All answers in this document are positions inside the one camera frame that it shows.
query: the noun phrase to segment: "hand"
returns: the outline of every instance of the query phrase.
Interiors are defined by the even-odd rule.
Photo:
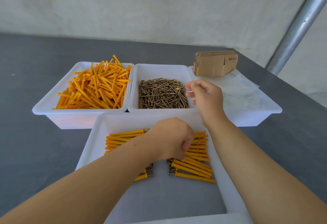
[[[178,118],[161,120],[144,135],[150,137],[159,160],[176,158],[184,161],[184,152],[195,138],[192,128]]]
[[[227,119],[223,109],[223,94],[218,86],[205,80],[190,81],[185,86],[188,91],[193,91],[186,93],[186,96],[195,98],[191,102],[197,106],[206,127],[213,118]]]

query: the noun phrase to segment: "clear plastic bag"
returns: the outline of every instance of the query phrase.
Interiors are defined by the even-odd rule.
[[[207,80],[222,89],[224,108],[265,110],[269,107],[267,103],[262,101],[265,94],[258,90],[259,86],[248,80],[236,69],[222,77],[197,77],[197,79]]]

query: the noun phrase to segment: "forearm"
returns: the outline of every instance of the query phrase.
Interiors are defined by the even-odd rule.
[[[327,206],[228,120],[211,120],[216,152],[255,223],[327,223]]]
[[[102,224],[134,179],[156,160],[146,135],[50,185],[0,219],[0,223]]]

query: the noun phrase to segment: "left hand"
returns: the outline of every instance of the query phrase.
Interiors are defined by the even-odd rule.
[[[184,161],[184,152],[195,138],[192,128],[178,118],[161,120],[144,135],[150,137],[153,149],[158,152],[158,160],[176,158]]]

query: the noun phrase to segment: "white plastic bin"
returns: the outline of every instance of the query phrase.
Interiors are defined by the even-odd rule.
[[[200,77],[196,77],[193,73],[193,66],[189,67],[189,71],[193,80],[201,79]],[[258,110],[247,110],[246,108],[238,109],[237,107],[234,108],[233,106],[224,106],[224,111],[227,117],[238,127],[258,126],[271,114],[282,112],[282,108],[266,94],[264,94],[259,88],[256,89],[253,94],[255,94],[255,98],[261,106]]]
[[[150,80],[155,78],[176,79],[184,85],[192,80],[187,66],[184,65],[155,65],[155,64],[136,64],[134,69],[132,87],[128,102],[128,111],[132,113],[164,113],[175,111],[189,111],[190,109],[139,109],[139,85],[141,80]],[[195,106],[191,104],[191,109],[195,110]]]
[[[110,133],[151,128],[157,121],[171,117],[187,122],[194,131],[206,130],[195,112],[103,114],[94,124],[76,169],[103,156]],[[166,162],[156,161],[154,176],[133,183],[105,223],[253,223],[210,136],[208,140],[210,165],[217,184],[169,176]]]
[[[132,85],[132,78],[134,72],[134,64],[122,63],[127,68],[128,65],[132,66],[129,74],[130,82],[127,83],[126,95],[123,106],[120,109],[114,110],[52,110],[55,108],[60,96],[58,92],[66,90],[69,86],[68,81],[71,81],[76,75],[74,72],[81,72],[82,70],[89,69],[91,62],[78,62],[73,68],[34,106],[32,109],[36,115],[46,115],[51,121],[53,121],[61,129],[91,129],[93,127],[96,118],[102,113],[117,114],[127,110],[130,88]]]

